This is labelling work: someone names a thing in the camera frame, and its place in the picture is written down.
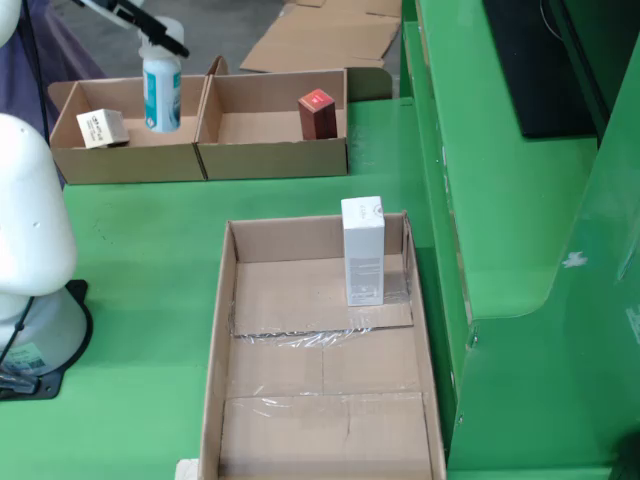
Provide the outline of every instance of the black monitor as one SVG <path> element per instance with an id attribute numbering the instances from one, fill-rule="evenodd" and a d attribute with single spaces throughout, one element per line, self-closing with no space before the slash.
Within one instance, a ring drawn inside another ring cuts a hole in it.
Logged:
<path id="1" fill-rule="evenodd" d="M 640 32 L 640 0 L 484 0 L 525 137 L 602 138 Z"/>

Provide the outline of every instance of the black cable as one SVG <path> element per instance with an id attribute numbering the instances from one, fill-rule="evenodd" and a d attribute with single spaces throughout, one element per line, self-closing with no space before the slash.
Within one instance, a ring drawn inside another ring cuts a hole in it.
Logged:
<path id="1" fill-rule="evenodd" d="M 9 349 L 11 349 L 11 345 L 13 345 L 13 342 L 15 342 L 16 337 L 18 336 L 18 333 L 20 333 L 24 329 L 24 321 L 26 320 L 27 315 L 29 314 L 29 310 L 31 310 L 31 305 L 33 305 L 33 300 L 34 300 L 34 297 L 31 297 L 29 299 L 29 301 L 27 302 L 27 306 L 24 308 L 24 312 L 22 312 L 22 315 L 20 316 L 20 320 L 18 320 L 15 326 L 13 327 L 13 333 L 11 334 L 11 338 L 9 339 L 9 341 L 4 347 L 4 350 L 2 350 L 2 353 L 0 354 L 0 366 L 2 366 L 2 362 L 4 362 L 4 358 L 9 353 Z"/>
<path id="2" fill-rule="evenodd" d="M 31 46 L 33 50 L 33 58 L 35 64 L 35 77 L 36 83 L 38 84 L 38 96 L 40 97 L 40 112 L 42 113 L 42 126 L 44 129 L 44 139 L 47 142 L 47 145 L 50 145 L 49 142 L 49 120 L 47 118 L 47 104 L 46 98 L 44 94 L 44 84 L 42 82 L 42 71 L 40 69 L 40 56 L 38 55 L 38 45 L 36 44 L 36 36 L 33 33 L 33 23 L 31 23 L 31 12 L 29 12 L 29 1 L 22 0 L 22 8 L 24 9 L 24 16 L 26 19 L 27 33 L 31 39 Z"/>

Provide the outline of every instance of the white small box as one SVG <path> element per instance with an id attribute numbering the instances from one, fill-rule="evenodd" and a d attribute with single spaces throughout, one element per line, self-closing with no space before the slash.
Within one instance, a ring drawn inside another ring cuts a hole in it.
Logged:
<path id="1" fill-rule="evenodd" d="M 347 304 L 382 305 L 384 211 L 380 197 L 342 200 Z"/>
<path id="2" fill-rule="evenodd" d="M 87 148 L 129 141 L 129 132 L 120 112 L 102 109 L 82 113 L 77 118 Z"/>

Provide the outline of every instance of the green table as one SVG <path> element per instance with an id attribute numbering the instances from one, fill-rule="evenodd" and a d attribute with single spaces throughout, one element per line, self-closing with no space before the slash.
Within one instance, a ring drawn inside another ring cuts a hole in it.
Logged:
<path id="1" fill-rule="evenodd" d="M 66 189 L 94 337 L 58 398 L 0 405 L 2 478 L 172 479 L 198 456 L 227 220 L 338 214 L 342 198 L 381 195 L 385 211 L 409 212 L 439 308 L 413 100 L 349 115 L 348 177 Z"/>

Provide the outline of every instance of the label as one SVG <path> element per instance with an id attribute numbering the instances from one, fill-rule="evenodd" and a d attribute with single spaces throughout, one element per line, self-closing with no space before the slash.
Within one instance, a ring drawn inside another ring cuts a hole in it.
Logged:
<path id="1" fill-rule="evenodd" d="M 91 141 L 94 143 L 102 143 L 104 142 L 104 135 L 102 133 L 102 125 L 100 125 L 100 120 L 95 115 L 92 115 L 90 119 L 86 122 L 87 132 L 91 137 Z"/>
<path id="2" fill-rule="evenodd" d="M 12 347 L 4 359 L 3 366 L 7 370 L 31 374 L 47 366 L 42 353 L 34 343 L 20 347 Z"/>
<path id="3" fill-rule="evenodd" d="M 378 258 L 352 258 L 349 261 L 349 271 L 352 302 L 366 302 L 379 295 L 382 268 Z"/>
<path id="4" fill-rule="evenodd" d="M 174 129 L 180 128 L 180 83 L 182 76 L 176 73 L 173 76 L 173 109 L 171 110 L 171 125 Z"/>
<path id="5" fill-rule="evenodd" d="M 156 76 L 147 71 L 144 72 L 144 115 L 147 127 L 154 129 L 158 125 L 158 100 L 156 89 Z"/>
<path id="6" fill-rule="evenodd" d="M 180 128 L 180 72 L 155 75 L 144 71 L 145 122 L 154 132 Z"/>

